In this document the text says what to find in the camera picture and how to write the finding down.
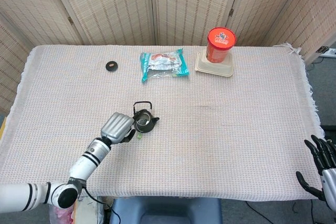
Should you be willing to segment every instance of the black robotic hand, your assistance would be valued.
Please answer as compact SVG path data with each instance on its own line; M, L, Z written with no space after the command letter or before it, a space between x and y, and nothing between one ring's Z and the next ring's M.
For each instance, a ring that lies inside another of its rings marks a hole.
M316 147L308 140L305 140L305 144L313 155L321 177L322 191L309 186L300 172L296 172L296 177L304 190L320 200L326 201L331 210L336 212L336 146L314 135L311 136L311 139L316 144Z

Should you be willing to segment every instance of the cable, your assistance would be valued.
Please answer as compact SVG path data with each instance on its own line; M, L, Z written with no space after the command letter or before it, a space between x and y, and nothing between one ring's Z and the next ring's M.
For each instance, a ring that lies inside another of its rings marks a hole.
M294 206L296 205L296 202L294 202L293 206L292 206L292 211L295 213L295 214L298 214L299 212L295 211L294 210Z
M323 62L323 60L324 60L324 57L322 57L322 60L320 60L319 62L314 62L314 64L320 64Z
M92 200L94 200L95 202L98 202L98 203L100 203L100 204L107 205L109 208L111 208L112 212L118 217L118 219L119 219L119 224L121 224L121 218L120 218L119 214L117 214L117 213L113 210L112 206L110 206L110 205L107 204L106 202L102 202L102 201L99 201L99 200L93 198L93 196L88 192L88 190L86 189L86 187L84 187L84 190L85 190L85 192L87 193L87 195L88 195Z
M259 213L259 212L258 212L256 209L254 209L252 206L250 206L250 205L248 204L247 201L246 201L245 203L246 203L246 205L247 205L249 208L251 208L254 212L256 212L257 214L259 214L260 216L262 216L262 217L264 217L266 220L268 220L269 223L274 224L274 223L271 222L267 217L265 217L264 215L262 215L261 213Z
M310 203L311 203L311 208L310 208L310 214L311 214L311 221L313 222L313 224L315 224L315 220L314 220L314 215L313 215L313 200L311 199L310 200Z
M323 60L324 60L324 57L322 57L322 60L320 60L319 62L312 62L311 63L312 67L311 69L307 70L307 72L310 72L311 70L313 70L315 68L315 64L320 64L323 62Z

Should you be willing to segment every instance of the plastic bag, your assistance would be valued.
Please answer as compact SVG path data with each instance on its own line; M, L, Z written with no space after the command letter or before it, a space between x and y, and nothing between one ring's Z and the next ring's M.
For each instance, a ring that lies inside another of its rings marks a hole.
M49 219L50 224L72 224L73 219L71 214L73 212L73 206L67 209L61 209L49 205Z
M153 77L187 76L189 70L184 61L182 52L183 48L164 53L141 53L142 82Z

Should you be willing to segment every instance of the woven tablecloth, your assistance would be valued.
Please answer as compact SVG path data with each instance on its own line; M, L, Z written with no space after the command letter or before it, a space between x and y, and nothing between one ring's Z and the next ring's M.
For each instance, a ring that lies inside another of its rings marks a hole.
M195 72L141 83L141 52L159 46L38 46L30 53L0 145L0 183L67 182L69 170L114 112L136 101L160 117L140 140L118 144L88 179L93 195L240 200L313 198L303 140L323 137L301 58L284 47L234 47L230 78ZM114 60L119 68L108 72Z

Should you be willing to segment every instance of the black washer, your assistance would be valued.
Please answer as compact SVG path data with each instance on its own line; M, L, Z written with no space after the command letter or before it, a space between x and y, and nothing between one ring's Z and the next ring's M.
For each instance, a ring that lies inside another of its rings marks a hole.
M106 63L106 69L110 72L114 72L118 69L118 64L115 61L109 61Z

